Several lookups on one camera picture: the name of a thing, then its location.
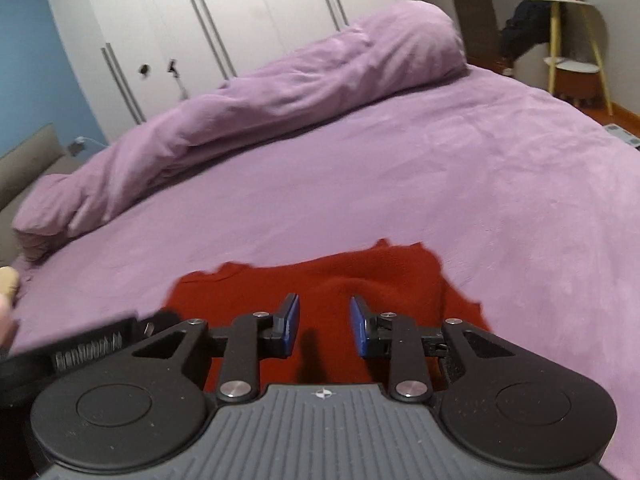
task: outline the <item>wooden table leg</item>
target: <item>wooden table leg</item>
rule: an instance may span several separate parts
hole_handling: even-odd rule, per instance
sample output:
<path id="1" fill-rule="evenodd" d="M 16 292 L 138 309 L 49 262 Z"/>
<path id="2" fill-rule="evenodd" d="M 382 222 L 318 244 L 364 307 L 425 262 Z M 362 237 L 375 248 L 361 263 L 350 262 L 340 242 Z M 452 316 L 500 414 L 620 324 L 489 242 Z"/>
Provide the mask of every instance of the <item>wooden table leg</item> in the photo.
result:
<path id="1" fill-rule="evenodd" d="M 584 6 L 580 6 L 580 10 L 582 11 L 582 18 L 584 19 L 584 24 L 587 27 L 589 42 L 591 43 L 591 49 L 593 50 L 593 57 L 596 59 L 596 64 L 600 69 L 600 82 L 602 83 L 602 93 L 604 95 L 604 101 L 607 104 L 607 112 L 611 116 L 613 115 L 613 105 L 611 103 L 611 94 L 609 93 L 609 84 L 607 83 L 607 75 L 604 72 L 604 62 L 602 61 L 602 55 L 600 54 L 598 41 L 596 40 L 596 35 L 593 31 L 593 27 L 591 27 L 589 15 L 587 14 L 587 9 Z"/>
<path id="2" fill-rule="evenodd" d="M 549 65 L 549 93 L 553 95 L 556 91 L 556 64 L 560 56 L 560 2 L 551 2 L 551 40 L 550 54 L 551 64 Z"/>

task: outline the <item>power outlet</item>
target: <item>power outlet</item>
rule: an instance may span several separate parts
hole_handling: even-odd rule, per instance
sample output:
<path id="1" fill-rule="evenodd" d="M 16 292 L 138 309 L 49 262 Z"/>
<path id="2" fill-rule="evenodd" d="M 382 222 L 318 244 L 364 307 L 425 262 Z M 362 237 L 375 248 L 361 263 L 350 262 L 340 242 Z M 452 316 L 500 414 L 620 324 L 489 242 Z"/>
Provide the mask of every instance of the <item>power outlet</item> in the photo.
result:
<path id="1" fill-rule="evenodd" d="M 76 156 L 78 153 L 84 150 L 84 141 L 76 139 L 66 147 L 66 150 L 69 152 L 69 155 Z"/>

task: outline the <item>black circular motor housing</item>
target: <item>black circular motor housing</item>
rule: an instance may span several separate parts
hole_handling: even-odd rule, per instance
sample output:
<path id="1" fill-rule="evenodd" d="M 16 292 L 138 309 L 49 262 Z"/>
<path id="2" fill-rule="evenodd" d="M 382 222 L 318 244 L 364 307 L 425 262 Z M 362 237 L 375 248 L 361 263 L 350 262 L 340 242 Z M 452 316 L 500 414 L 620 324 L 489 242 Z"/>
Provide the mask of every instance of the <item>black circular motor housing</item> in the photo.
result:
<path id="1" fill-rule="evenodd" d="M 444 393 L 440 420 L 463 447 L 522 470 L 597 461 L 616 408 L 597 383 L 535 354 L 475 358 Z"/>
<path id="2" fill-rule="evenodd" d="M 207 416 L 200 389 L 155 358 L 98 363 L 61 378 L 36 399 L 31 428 L 55 462 L 124 472 L 180 451 Z"/>

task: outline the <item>white cable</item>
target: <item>white cable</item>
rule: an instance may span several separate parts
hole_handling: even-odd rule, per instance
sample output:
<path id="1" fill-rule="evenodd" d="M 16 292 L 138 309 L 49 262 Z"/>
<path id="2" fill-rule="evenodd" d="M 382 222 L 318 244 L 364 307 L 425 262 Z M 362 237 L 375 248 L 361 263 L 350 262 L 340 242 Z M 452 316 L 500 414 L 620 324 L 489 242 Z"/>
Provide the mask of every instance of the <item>white cable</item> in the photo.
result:
<path id="1" fill-rule="evenodd" d="M 76 137 L 76 142 L 79 142 L 81 144 L 84 144 L 88 140 L 90 140 L 91 142 L 94 142 L 98 146 L 102 146 L 103 148 L 108 148 L 106 144 L 98 142 L 98 140 L 92 139 L 91 137 Z"/>

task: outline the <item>brown door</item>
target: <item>brown door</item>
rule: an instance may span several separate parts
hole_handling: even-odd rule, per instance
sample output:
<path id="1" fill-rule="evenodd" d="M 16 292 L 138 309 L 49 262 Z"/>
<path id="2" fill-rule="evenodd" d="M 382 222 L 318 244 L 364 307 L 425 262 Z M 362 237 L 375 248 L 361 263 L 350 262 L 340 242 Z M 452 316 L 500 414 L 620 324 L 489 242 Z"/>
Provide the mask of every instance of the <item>brown door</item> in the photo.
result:
<path id="1" fill-rule="evenodd" d="M 498 59 L 499 31 L 492 0 L 453 0 L 470 61 Z"/>

